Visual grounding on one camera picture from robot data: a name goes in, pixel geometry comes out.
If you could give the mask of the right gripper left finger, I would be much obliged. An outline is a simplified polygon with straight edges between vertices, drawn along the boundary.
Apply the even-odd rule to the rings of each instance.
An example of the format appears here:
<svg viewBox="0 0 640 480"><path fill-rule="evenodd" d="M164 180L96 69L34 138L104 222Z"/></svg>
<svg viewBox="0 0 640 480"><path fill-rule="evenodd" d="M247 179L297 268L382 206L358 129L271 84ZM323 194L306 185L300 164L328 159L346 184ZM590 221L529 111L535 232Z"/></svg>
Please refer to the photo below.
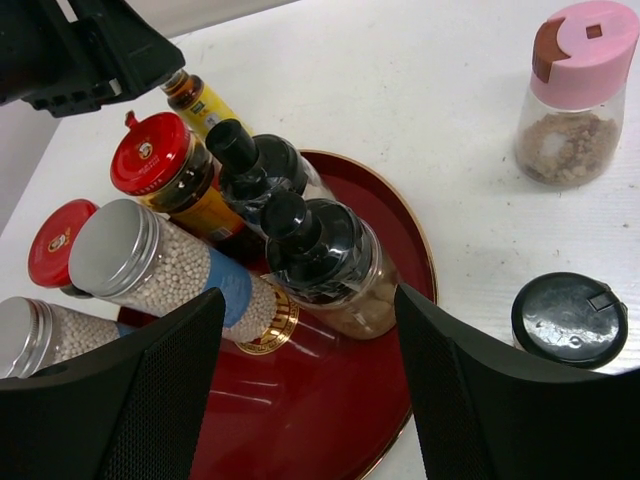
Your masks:
<svg viewBox="0 0 640 480"><path fill-rule="evenodd" d="M2 380L2 478L189 478L224 313L212 288L98 349Z"/></svg>

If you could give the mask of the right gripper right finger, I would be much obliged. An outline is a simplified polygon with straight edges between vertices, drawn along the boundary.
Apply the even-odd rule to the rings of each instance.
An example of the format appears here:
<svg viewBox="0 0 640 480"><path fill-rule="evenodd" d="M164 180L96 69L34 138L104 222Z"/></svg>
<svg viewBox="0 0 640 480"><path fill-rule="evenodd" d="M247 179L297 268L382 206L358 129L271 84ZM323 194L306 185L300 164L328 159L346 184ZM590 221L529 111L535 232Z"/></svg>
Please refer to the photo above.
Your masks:
<svg viewBox="0 0 640 480"><path fill-rule="evenodd" d="M639 374L606 375L509 346L409 285L395 293L430 479L635 479Z"/></svg>

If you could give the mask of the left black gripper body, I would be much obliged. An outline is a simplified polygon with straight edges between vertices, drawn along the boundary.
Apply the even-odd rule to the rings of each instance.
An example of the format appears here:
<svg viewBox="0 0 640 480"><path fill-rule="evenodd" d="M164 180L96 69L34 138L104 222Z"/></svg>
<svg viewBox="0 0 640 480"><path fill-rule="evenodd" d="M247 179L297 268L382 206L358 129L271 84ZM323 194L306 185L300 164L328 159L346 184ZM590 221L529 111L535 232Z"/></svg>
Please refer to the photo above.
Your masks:
<svg viewBox="0 0 640 480"><path fill-rule="evenodd" d="M134 100L184 67L182 52L127 2L1 4L1 102L54 118Z"/></svg>

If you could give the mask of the small yellow-label oil bottle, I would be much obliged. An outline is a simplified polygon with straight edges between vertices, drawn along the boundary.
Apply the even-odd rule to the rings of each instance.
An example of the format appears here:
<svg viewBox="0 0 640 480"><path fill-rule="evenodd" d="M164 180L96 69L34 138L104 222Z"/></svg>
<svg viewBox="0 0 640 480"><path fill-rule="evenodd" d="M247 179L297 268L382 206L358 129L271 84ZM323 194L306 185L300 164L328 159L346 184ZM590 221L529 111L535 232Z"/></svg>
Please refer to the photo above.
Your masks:
<svg viewBox="0 0 640 480"><path fill-rule="evenodd" d="M202 140L222 120L238 116L199 76L184 69L160 86L169 107Z"/></svg>

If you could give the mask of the peppercorn jar blue label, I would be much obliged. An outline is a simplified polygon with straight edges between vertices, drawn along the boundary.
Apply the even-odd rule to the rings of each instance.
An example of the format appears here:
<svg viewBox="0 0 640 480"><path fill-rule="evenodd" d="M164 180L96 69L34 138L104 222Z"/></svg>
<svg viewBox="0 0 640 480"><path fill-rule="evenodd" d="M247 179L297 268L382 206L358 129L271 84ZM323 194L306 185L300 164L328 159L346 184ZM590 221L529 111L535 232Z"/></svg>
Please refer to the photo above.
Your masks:
<svg viewBox="0 0 640 480"><path fill-rule="evenodd" d="M27 378L133 331L60 305L11 297L1 302L1 377Z"/></svg>

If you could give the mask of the small dark-cap brown spice jar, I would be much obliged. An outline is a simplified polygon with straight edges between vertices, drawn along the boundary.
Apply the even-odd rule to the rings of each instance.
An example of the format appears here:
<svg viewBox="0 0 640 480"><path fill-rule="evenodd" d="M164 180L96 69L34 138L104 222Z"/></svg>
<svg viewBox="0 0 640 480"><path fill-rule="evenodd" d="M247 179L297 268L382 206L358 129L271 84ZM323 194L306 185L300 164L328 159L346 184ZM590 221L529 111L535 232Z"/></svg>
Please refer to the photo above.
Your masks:
<svg viewBox="0 0 640 480"><path fill-rule="evenodd" d="M511 329L516 348L593 370L622 351L628 338L628 309L603 282L574 272L548 273L518 292Z"/></svg>

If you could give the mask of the peppercorn jar silver lid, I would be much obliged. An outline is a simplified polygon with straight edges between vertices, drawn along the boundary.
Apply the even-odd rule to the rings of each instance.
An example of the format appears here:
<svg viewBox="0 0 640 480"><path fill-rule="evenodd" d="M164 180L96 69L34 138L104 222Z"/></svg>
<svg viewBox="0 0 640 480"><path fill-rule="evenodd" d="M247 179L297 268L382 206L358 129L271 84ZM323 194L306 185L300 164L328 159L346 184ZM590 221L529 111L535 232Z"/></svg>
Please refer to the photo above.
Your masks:
<svg viewBox="0 0 640 480"><path fill-rule="evenodd" d="M236 343L259 339L277 312L266 281L127 199L99 208L81 227L69 273L92 296L156 317L217 288L225 301L222 335Z"/></svg>

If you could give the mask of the red-lid chili sauce jar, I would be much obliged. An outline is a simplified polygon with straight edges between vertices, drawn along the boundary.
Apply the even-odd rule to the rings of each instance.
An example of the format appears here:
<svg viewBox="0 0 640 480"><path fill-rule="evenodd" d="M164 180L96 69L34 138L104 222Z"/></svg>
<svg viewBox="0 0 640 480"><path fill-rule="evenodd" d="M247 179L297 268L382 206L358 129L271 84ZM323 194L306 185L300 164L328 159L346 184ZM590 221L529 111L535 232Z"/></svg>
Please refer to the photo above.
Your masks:
<svg viewBox="0 0 640 480"><path fill-rule="evenodd" d="M41 225L31 244L27 271L31 281L46 289L58 289L67 296L88 299L92 295L73 284L69 274L72 245L99 206L87 199L69 201L55 210Z"/></svg>

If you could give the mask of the black-cap clear spice bottle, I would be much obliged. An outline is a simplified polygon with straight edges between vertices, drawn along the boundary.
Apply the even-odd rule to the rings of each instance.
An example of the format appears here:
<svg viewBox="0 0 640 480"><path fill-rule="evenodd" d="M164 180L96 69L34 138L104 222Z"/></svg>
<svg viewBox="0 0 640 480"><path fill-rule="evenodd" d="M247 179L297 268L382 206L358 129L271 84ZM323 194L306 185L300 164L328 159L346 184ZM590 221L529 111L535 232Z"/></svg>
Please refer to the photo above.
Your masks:
<svg viewBox="0 0 640 480"><path fill-rule="evenodd" d="M226 205L259 236L261 211L272 194L335 198L311 163L280 136L252 136L238 120L225 119L209 131L205 145L221 163L218 184Z"/></svg>

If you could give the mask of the pink-cap spice shaker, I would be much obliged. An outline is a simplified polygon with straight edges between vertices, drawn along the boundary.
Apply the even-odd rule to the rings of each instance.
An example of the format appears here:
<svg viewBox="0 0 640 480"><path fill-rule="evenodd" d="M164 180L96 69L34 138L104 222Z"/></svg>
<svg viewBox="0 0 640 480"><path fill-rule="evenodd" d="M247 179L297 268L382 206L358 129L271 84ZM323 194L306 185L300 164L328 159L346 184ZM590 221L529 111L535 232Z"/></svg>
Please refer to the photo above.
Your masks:
<svg viewBox="0 0 640 480"><path fill-rule="evenodd" d="M638 15L615 1L570 5L540 25L515 136L516 162L531 179L576 187L609 167L638 40Z"/></svg>

